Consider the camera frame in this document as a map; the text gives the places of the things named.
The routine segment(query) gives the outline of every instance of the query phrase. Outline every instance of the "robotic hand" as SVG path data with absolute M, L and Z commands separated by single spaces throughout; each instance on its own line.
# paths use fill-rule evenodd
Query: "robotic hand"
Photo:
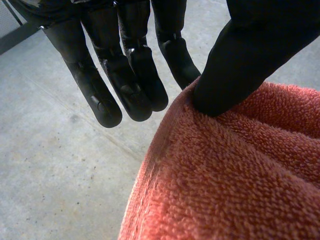
M 29 22 L 42 27 L 102 126 L 117 126 L 122 112 L 89 54 L 82 24 L 104 72 L 133 120 L 147 120 L 152 111 L 162 111 L 168 105 L 166 90 L 147 45 L 150 0 L 10 2 Z M 158 45 L 183 89 L 200 75 L 181 36 L 187 0 L 151 2 Z M 125 55 L 120 46 L 119 29 Z
M 168 96 L 147 45 L 149 0 L 10 0 L 61 53 L 101 125 L 122 113 L 100 77 L 81 23 L 115 92 L 136 121 L 161 111 Z M 181 36 L 187 0 L 151 0 L 160 50 L 183 89 L 200 73 Z M 218 116 L 246 99 L 274 71 L 320 35 L 320 0 L 227 0 L 231 20 L 213 46 L 193 94 L 194 106 Z M 120 47 L 120 37 L 124 52 Z

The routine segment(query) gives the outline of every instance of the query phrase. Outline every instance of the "gray floor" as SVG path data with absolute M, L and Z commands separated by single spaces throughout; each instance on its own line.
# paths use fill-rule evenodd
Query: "gray floor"
M 224 0 L 188 2 L 183 35 L 201 71 L 228 20 Z M 172 102 L 180 89 L 157 47 L 153 17 L 148 40 Z M 269 81 L 320 90 L 319 55 L 316 40 Z M 0 240 L 116 239 L 165 111 L 144 123 L 124 114 L 120 126 L 102 128 L 41 31 L 1 55 L 0 89 Z

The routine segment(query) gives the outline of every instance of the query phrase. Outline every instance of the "towel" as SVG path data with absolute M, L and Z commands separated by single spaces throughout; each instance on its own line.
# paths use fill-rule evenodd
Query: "towel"
M 195 84 L 154 136 L 119 239 L 319 240 L 320 92 L 264 83 L 212 118 Z

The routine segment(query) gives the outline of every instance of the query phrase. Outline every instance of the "towel fold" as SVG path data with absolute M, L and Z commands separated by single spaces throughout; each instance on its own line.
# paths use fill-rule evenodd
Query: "towel fold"
M 155 134 L 119 239 L 320 239 L 320 92 L 264 83 L 211 118 L 195 84 Z

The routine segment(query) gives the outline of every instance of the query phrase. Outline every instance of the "black finger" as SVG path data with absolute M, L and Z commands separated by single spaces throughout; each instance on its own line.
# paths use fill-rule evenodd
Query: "black finger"
M 152 110 L 162 111 L 168 105 L 168 95 L 159 78 L 146 38 L 150 1 L 120 0 L 116 6 L 125 54 L 141 87 L 151 101 Z
M 151 0 L 158 45 L 171 73 L 184 89 L 200 76 L 181 36 L 187 0 Z
M 43 29 L 60 52 L 99 123 L 112 128 L 122 120 L 121 110 L 90 57 L 80 19 L 71 19 Z
M 226 25 L 194 91 L 194 105 L 200 112 L 215 117 L 239 104 L 320 34 L 317 26 L 275 26 L 241 27 L 233 20 Z
M 81 21 L 91 38 L 101 66 L 128 115 L 135 121 L 147 120 L 152 114 L 152 106 L 121 50 L 117 10 L 104 6 L 85 11 Z

